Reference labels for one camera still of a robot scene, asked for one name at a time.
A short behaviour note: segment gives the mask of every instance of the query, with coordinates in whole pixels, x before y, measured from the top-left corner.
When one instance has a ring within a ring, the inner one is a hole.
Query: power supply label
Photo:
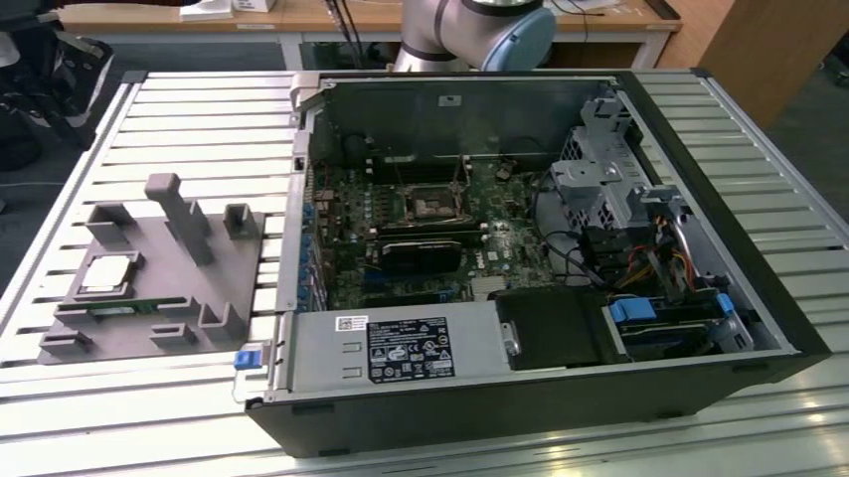
[[[368,323],[368,378],[376,385],[454,376],[444,317]]]

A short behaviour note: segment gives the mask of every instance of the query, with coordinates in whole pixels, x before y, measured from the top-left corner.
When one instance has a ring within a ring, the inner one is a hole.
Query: motherboard
[[[315,170],[327,307],[483,301],[551,284],[529,214],[539,173],[506,157]]]

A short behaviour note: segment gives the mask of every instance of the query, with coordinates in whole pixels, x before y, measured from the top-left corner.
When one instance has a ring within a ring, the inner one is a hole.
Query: barcode sticker
[[[335,331],[364,331],[368,315],[336,316]]]

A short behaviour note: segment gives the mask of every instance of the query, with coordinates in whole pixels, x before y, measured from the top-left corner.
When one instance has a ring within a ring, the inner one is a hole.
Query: aluminum extrusion table
[[[695,416],[310,460],[286,456],[243,415],[234,398],[263,390],[264,375],[262,370],[240,373],[234,387],[232,353],[39,366],[39,340],[91,240],[84,216],[107,201],[127,201],[137,217],[159,214],[141,191],[153,172],[177,173],[184,197],[199,199],[208,213],[220,213],[238,200],[270,214],[251,340],[272,334],[292,168],[291,73],[151,74],[117,91],[97,143],[79,162],[0,301],[0,474],[713,476],[845,471],[846,225],[711,79],[689,72],[638,72],[638,78],[817,325],[833,358],[780,384],[743,390]],[[669,180],[657,161],[655,167]]]

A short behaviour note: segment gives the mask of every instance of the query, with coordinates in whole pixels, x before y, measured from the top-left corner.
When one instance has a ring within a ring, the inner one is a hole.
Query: white box
[[[242,12],[264,12],[275,6],[278,0],[234,0],[234,9]]]

